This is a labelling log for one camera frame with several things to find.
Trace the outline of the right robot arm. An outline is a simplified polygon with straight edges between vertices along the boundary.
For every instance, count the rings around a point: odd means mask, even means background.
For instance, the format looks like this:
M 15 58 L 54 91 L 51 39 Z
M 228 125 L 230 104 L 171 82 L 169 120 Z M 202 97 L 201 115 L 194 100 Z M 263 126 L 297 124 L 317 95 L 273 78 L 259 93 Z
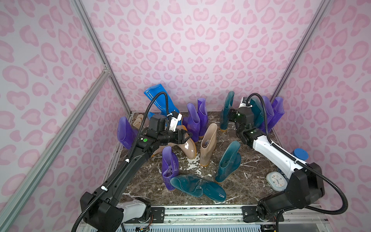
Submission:
M 289 178 L 285 190 L 258 201 L 256 215 L 262 220 L 272 219 L 281 210 L 303 209 L 325 194 L 323 180 L 299 165 L 299 159 L 285 151 L 258 128 L 249 107 L 228 112 L 228 120 L 235 123 L 236 135 L 243 144 L 261 153 Z

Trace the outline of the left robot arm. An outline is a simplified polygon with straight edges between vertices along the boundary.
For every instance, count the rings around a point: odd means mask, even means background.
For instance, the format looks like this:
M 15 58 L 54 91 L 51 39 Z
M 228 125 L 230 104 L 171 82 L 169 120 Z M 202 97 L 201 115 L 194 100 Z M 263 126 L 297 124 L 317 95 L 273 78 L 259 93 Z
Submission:
M 132 144 L 128 157 L 105 180 L 94 193 L 85 192 L 80 199 L 82 213 L 71 231 L 76 232 L 81 221 L 93 226 L 99 232 L 115 232 L 123 221 L 124 210 L 117 208 L 121 195 L 139 169 L 153 153 L 168 143 L 184 144 L 192 133 L 185 129 L 154 131 L 146 128 L 139 132 Z

